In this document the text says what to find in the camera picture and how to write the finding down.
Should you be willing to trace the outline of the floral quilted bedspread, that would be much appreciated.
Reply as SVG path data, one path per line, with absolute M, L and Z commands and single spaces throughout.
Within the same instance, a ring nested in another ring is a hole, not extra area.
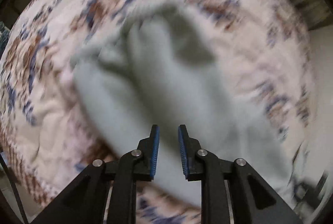
M 1 57 L 1 145 L 18 181 L 46 208 L 94 160 L 118 160 L 79 104 L 70 59 L 76 39 L 120 26 L 130 12 L 166 3 L 194 8 L 230 35 L 259 22 L 269 45 L 308 34 L 289 0 L 32 0 L 14 24 Z M 154 181 L 136 184 L 138 223 L 200 223 L 194 206 Z

